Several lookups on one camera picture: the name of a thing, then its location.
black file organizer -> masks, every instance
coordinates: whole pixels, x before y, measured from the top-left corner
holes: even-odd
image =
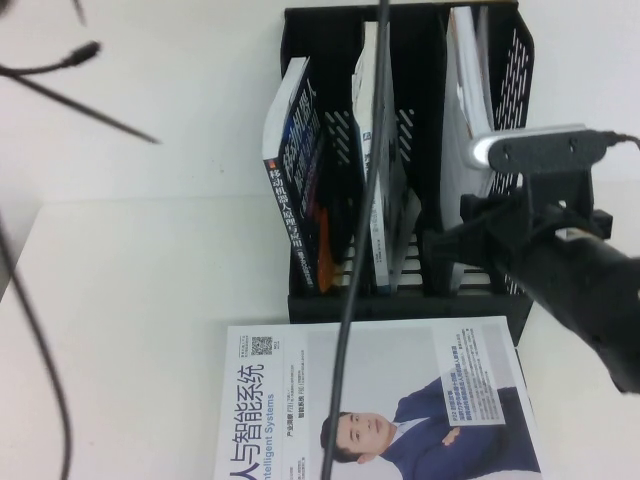
[[[496,129],[523,127],[526,123],[533,72],[533,39],[514,2],[490,4],[490,72]],[[422,215],[416,232],[418,245],[423,227],[440,229],[440,158],[444,92],[446,82],[446,28],[452,4],[393,5],[390,11],[391,62],[398,117],[412,124],[412,142],[405,153],[409,181],[420,196]],[[335,153],[346,161],[332,171],[340,188],[349,188],[359,202],[362,185],[355,139],[349,135],[351,74],[363,46],[363,23],[376,20],[375,6],[289,9],[281,48],[282,73],[297,56],[312,59],[312,80],[325,128],[334,136]],[[335,133],[341,125],[342,131]],[[509,193],[517,178],[500,175],[492,194]],[[433,317],[479,317],[505,315],[514,344],[518,344],[532,306],[508,278],[489,273],[491,285],[483,295],[437,296],[431,274],[421,262],[422,286],[402,289],[392,297],[372,293],[370,282],[362,282],[356,305],[356,320],[396,320]],[[338,321],[343,293],[323,296],[305,293],[291,259],[289,316],[291,323]]]

dark suit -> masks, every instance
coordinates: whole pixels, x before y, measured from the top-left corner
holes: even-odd
[[[498,390],[506,425],[460,427],[453,444],[442,440],[452,430],[442,381],[398,403],[394,422],[429,417],[409,429],[381,456],[392,462],[404,480],[467,480],[490,473],[540,472],[515,388]]]

man's hair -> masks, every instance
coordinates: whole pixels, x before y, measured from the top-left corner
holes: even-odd
[[[340,412],[340,417],[342,418],[345,415],[351,415],[351,412]],[[327,444],[329,443],[329,417],[322,424],[322,432],[320,432],[320,445],[324,450],[327,449]],[[336,443],[336,449],[333,451],[333,459],[338,463],[353,463],[357,462],[360,455],[357,453],[352,453],[346,448],[340,448],[340,446]]]

white desk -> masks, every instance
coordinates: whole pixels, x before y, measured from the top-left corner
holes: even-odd
[[[633,190],[602,189],[598,203],[617,215],[615,243],[638,254],[634,213],[621,208]],[[212,479],[225,327],[287,318],[279,222],[271,197],[40,212],[19,268],[71,402],[73,479]],[[520,352],[557,477],[633,478],[640,399],[616,394],[595,356],[540,310]],[[57,478],[56,407],[11,288],[0,385],[0,478]]]

white background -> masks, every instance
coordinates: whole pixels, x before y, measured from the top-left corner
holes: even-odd
[[[498,328],[485,328],[488,349],[497,350],[490,355],[496,386],[513,386],[515,381],[502,345]],[[320,431],[329,411],[331,375],[327,368],[335,356],[336,333],[314,332],[309,341],[309,395],[311,438],[311,475],[320,478],[323,450],[320,447]],[[405,368],[398,370],[397,365]],[[401,327],[394,330],[358,330],[352,333],[347,353],[347,369],[342,397],[342,410],[361,413],[379,413],[392,421],[398,401],[413,392],[422,390],[441,372],[438,368],[433,335],[420,328]],[[332,478],[335,480],[401,480],[397,468],[381,459],[364,464],[334,463]],[[492,474],[486,480],[535,480],[539,474],[507,472]]]
[[[0,63],[45,64],[102,41],[98,60],[38,81],[163,145],[0,79],[0,212],[15,247],[42,202],[268,194],[260,141],[279,81],[284,7],[371,2],[83,0],[83,28],[71,0],[18,0],[0,19]],[[536,44],[529,124],[640,134],[640,2],[523,0],[521,11]],[[620,148],[596,174],[640,179],[640,159]]]

